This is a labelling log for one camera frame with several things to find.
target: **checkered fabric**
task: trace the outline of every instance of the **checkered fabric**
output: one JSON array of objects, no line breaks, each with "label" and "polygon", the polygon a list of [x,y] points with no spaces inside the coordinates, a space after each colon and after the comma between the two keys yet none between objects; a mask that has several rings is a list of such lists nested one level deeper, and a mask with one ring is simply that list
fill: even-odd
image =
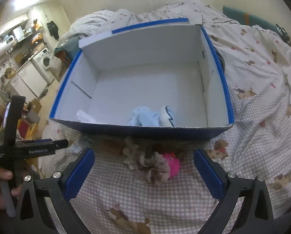
[{"label": "checkered fabric", "polygon": [[[216,161],[239,177],[263,176],[275,218],[291,205],[291,48],[276,33],[259,26],[242,26],[197,0],[181,0],[140,15],[121,9],[98,32],[159,19],[191,19],[199,13],[226,63],[235,125],[209,142],[175,141],[187,154],[178,175],[160,186],[136,183],[133,171],[123,164],[124,157],[96,150],[95,164],[77,198],[71,200],[91,233],[132,233],[118,228],[108,217],[106,210],[115,204],[120,204],[131,221],[142,222],[148,217],[156,234],[197,233],[218,201],[211,197],[193,165],[193,150],[214,150],[219,139],[229,144],[229,156]],[[43,138],[52,139],[77,140],[79,136],[79,132],[53,121],[43,134]],[[48,177],[64,170],[76,157],[63,149],[40,158],[39,168]],[[276,178],[281,174],[286,180]],[[275,182],[279,182],[277,189],[273,187]],[[231,230],[241,204],[239,199],[224,232]],[[51,204],[49,209],[58,231],[65,233]]]}]

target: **silver bolt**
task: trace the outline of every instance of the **silver bolt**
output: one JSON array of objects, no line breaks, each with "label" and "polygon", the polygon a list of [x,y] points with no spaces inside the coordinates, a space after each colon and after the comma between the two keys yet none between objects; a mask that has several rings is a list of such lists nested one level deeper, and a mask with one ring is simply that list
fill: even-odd
[{"label": "silver bolt", "polygon": [[25,178],[24,178],[24,181],[25,182],[29,182],[31,180],[31,176],[30,175],[27,175]]},{"label": "silver bolt", "polygon": [[257,176],[257,179],[258,179],[259,181],[261,181],[261,182],[264,181],[264,178],[263,178],[262,176]]},{"label": "silver bolt", "polygon": [[228,177],[235,178],[237,175],[234,172],[228,172]]},{"label": "silver bolt", "polygon": [[61,173],[60,173],[60,172],[55,172],[55,173],[53,174],[53,177],[54,177],[54,178],[59,178],[59,177],[61,177]]}]

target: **blue gripper pad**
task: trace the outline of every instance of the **blue gripper pad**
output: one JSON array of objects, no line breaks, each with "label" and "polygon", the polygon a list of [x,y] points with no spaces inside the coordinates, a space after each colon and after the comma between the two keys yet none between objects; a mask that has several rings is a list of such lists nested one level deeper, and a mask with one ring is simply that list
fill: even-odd
[{"label": "blue gripper pad", "polygon": [[65,168],[61,179],[61,189],[67,201],[76,198],[94,163],[93,150],[86,148],[74,162]]},{"label": "blue gripper pad", "polygon": [[224,169],[218,163],[213,162],[203,149],[194,152],[193,162],[212,197],[221,201],[227,190]]}]

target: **blue and white box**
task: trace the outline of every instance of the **blue and white box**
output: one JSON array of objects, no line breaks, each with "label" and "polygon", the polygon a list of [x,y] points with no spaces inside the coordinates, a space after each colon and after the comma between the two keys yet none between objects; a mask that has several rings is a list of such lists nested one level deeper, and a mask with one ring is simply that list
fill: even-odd
[{"label": "blue and white box", "polygon": [[[234,123],[230,95],[203,19],[159,20],[79,41],[50,119],[81,132],[209,140]],[[176,127],[128,126],[139,106],[168,105]],[[92,116],[80,122],[77,112]]]}]

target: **gray handle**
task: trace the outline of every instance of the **gray handle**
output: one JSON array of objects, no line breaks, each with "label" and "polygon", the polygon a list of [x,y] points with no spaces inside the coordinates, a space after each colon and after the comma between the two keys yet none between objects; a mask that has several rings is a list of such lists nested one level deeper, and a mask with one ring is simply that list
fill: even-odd
[{"label": "gray handle", "polygon": [[8,216],[15,217],[15,207],[12,201],[12,195],[9,189],[9,184],[6,180],[0,180],[0,189],[2,196],[5,200],[5,207]]}]

